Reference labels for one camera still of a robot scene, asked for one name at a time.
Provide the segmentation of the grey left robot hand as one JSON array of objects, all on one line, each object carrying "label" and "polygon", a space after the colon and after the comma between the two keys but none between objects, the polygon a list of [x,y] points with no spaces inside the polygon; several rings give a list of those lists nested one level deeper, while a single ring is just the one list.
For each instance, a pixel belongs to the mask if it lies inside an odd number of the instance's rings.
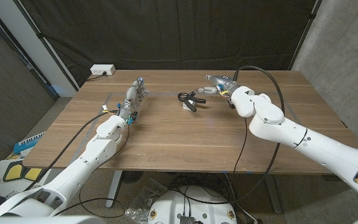
[{"label": "grey left robot hand", "polygon": [[131,125],[138,115],[138,109],[148,94],[148,90],[145,89],[144,79],[137,77],[133,84],[128,88],[123,104],[119,108],[118,116],[125,120],[128,125]]}]

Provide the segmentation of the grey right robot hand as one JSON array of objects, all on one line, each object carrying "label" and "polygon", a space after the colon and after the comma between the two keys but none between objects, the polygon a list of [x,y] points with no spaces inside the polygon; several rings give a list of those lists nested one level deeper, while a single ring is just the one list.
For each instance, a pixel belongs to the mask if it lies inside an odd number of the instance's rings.
[{"label": "grey right robot hand", "polygon": [[211,86],[196,88],[195,93],[204,95],[219,94],[224,98],[230,98],[239,85],[233,78],[227,76],[205,75],[205,79],[209,80]]}]

